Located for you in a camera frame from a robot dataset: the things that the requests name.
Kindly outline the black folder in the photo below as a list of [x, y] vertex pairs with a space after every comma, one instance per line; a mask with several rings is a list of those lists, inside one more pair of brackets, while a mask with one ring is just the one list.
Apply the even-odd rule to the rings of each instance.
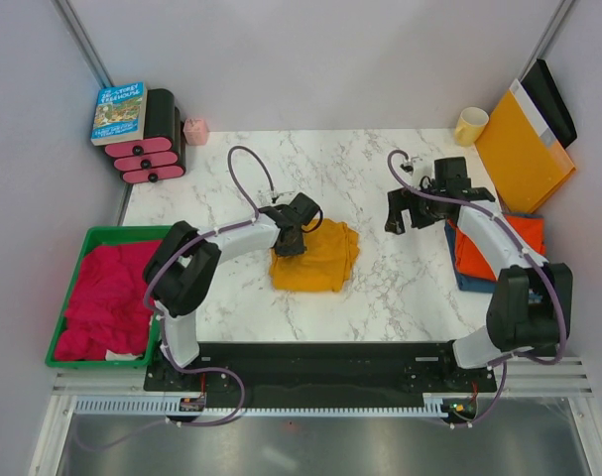
[[521, 85], [560, 145], [567, 149], [577, 139], [577, 131], [544, 59], [534, 62]]

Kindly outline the yellow t shirt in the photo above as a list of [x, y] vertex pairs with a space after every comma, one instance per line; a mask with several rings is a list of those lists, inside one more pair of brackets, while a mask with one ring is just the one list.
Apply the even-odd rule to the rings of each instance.
[[295, 293], [338, 293], [350, 280], [359, 256], [359, 234], [345, 222], [325, 218], [304, 234], [302, 255], [279, 257], [271, 253], [269, 274], [278, 291]]

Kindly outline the white grey envelope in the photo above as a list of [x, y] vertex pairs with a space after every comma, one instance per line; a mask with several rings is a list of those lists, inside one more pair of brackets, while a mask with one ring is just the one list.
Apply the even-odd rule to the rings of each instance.
[[531, 100], [521, 83], [517, 79], [514, 79], [509, 90], [513, 94], [527, 121], [532, 126], [536, 135], [541, 139], [542, 143], [547, 148], [555, 144], [557, 140], [554, 133], [547, 125], [540, 111], [535, 106], [534, 102]]

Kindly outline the yellow mug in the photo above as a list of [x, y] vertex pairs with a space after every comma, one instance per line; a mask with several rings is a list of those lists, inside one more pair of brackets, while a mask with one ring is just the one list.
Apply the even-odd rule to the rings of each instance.
[[488, 113], [478, 107], [470, 106], [463, 109], [454, 129], [454, 141], [461, 147], [473, 145], [481, 136], [489, 122]]

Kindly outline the small pink cube box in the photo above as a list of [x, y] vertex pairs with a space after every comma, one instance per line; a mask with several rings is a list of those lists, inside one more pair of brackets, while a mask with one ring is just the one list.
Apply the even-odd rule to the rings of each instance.
[[182, 131], [186, 142], [190, 146], [204, 146], [208, 142], [209, 130], [203, 119], [186, 119]]

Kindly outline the pink crumpled t shirt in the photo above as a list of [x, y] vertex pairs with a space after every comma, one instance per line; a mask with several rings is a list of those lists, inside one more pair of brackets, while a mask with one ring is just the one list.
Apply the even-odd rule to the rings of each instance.
[[133, 361], [146, 353], [151, 311], [143, 304], [143, 271], [159, 244], [100, 245], [82, 259], [56, 361]]

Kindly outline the orange padded envelope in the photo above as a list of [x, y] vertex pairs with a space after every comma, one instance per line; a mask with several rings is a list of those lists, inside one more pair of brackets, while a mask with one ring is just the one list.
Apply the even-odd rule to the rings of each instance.
[[576, 171], [558, 140], [549, 148], [542, 143], [509, 89], [475, 146], [500, 197], [514, 212], [537, 211]]

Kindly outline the blue treehouse book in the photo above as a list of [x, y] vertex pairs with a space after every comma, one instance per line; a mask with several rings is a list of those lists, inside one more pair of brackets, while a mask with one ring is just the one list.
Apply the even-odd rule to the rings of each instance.
[[148, 89], [138, 81], [98, 92], [90, 141], [94, 146], [141, 140]]

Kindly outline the green plastic tray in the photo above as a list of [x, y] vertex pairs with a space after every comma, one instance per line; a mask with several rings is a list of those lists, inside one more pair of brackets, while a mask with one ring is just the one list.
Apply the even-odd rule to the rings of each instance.
[[146, 353], [139, 359], [133, 361], [74, 361], [74, 362], [59, 362], [54, 359], [54, 348], [57, 343], [57, 338], [65, 329], [63, 312], [66, 309], [70, 298], [73, 286], [79, 273], [82, 259], [100, 245], [118, 245], [125, 243], [135, 243], [143, 241], [158, 240], [160, 243], [168, 233], [169, 227], [166, 225], [160, 226], [102, 226], [93, 227], [86, 232], [72, 278], [68, 285], [66, 297], [64, 299], [60, 317], [56, 324], [55, 331], [52, 336], [52, 341], [45, 359], [46, 365], [52, 368], [72, 368], [72, 369], [101, 369], [115, 367], [144, 367], [149, 364], [153, 356], [154, 350], [159, 340], [159, 325], [152, 319], [149, 332], [149, 343]]

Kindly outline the orange folded t shirt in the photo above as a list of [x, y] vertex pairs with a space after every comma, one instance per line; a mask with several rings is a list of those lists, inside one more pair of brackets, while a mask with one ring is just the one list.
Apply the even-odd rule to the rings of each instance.
[[[520, 236], [539, 254], [545, 255], [544, 219], [538, 215], [506, 213], [506, 219]], [[462, 275], [494, 282], [495, 275], [475, 244], [452, 221], [447, 221], [446, 231], [455, 238], [450, 246], [454, 252], [455, 270]]]

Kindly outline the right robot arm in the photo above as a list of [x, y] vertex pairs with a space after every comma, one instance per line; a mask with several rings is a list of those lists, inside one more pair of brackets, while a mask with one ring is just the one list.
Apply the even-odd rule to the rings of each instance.
[[437, 365], [446, 389], [462, 389], [473, 369], [514, 357], [559, 363], [570, 332], [573, 275], [536, 252], [513, 228], [494, 195], [475, 187], [462, 157], [439, 159], [427, 185], [405, 181], [387, 194], [387, 232], [402, 235], [451, 222], [476, 246], [496, 278], [485, 324], [452, 343], [453, 355]]

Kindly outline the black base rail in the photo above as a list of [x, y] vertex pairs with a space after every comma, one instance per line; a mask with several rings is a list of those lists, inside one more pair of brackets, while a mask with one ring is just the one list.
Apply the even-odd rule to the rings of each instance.
[[203, 391], [209, 409], [407, 409], [426, 394], [493, 393], [484, 367], [465, 370], [449, 343], [204, 342], [191, 369], [176, 371], [160, 352], [147, 368], [147, 392]]

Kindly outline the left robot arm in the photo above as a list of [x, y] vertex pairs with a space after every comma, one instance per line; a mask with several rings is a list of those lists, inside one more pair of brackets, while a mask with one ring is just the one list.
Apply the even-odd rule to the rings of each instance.
[[304, 236], [322, 224], [323, 211], [304, 193], [291, 202], [258, 208], [244, 220], [197, 229], [175, 223], [146, 265], [144, 305], [161, 323], [161, 348], [170, 361], [167, 379], [189, 390], [200, 379], [196, 310], [220, 265], [245, 254], [272, 250], [288, 258], [305, 253]]

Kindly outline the black pink drawer unit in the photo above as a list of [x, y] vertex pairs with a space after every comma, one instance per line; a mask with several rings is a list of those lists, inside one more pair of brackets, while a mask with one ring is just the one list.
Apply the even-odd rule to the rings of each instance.
[[107, 145], [104, 153], [129, 184], [180, 178], [186, 172], [182, 125], [174, 95], [164, 88], [150, 89], [144, 137]]

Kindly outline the blue folded t shirt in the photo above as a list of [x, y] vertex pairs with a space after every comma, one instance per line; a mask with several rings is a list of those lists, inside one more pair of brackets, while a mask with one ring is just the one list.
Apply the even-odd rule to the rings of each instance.
[[450, 231], [445, 230], [445, 226], [446, 223], [444, 224], [444, 233], [448, 244], [450, 259], [453, 265], [453, 272], [457, 281], [458, 288], [463, 292], [491, 294], [495, 290], [496, 277], [494, 282], [490, 282], [483, 279], [472, 278], [466, 275], [462, 275], [455, 270], [454, 252], [450, 250], [450, 246], [455, 244], [455, 238]]

